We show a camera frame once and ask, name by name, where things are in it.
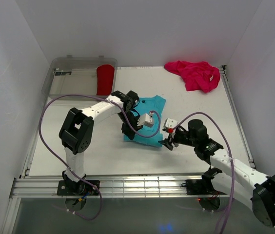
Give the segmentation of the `cyan t shirt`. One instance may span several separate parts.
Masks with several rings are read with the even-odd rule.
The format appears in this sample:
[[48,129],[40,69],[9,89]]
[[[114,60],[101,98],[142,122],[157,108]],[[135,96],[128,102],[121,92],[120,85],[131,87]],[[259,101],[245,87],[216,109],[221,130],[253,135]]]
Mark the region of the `cyan t shirt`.
[[125,142],[134,141],[143,145],[160,148],[159,141],[163,140],[163,135],[160,132],[161,114],[164,109],[166,99],[161,96],[154,97],[140,97],[139,103],[132,111],[134,117],[138,119],[138,134],[134,135],[131,140],[128,136],[124,135]]

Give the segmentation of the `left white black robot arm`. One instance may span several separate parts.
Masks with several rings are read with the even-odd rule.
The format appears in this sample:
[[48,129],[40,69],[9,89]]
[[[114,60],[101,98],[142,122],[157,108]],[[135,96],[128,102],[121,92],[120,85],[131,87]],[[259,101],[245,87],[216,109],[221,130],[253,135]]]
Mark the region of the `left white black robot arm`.
[[69,181],[68,189],[75,195],[81,194],[85,189],[84,151],[89,147],[95,125],[117,114],[123,124],[121,131],[130,140],[142,127],[138,126],[138,117],[131,111],[139,102],[137,93],[129,91],[124,94],[114,91],[103,101],[79,110],[69,110],[59,132],[62,145],[66,153],[67,169],[62,173],[65,181]]

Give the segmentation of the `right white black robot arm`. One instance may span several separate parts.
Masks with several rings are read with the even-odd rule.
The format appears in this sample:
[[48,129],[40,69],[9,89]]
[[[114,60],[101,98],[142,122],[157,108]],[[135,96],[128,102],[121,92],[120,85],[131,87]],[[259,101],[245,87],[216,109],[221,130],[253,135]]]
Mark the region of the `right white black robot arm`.
[[227,150],[209,138],[203,121],[192,119],[184,130],[174,119],[166,119],[163,130],[169,135],[160,144],[169,150],[178,145],[191,146],[196,156],[209,164],[202,175],[204,192],[215,191],[233,195],[233,198],[254,213],[265,226],[275,226],[275,175],[268,176],[229,156]]

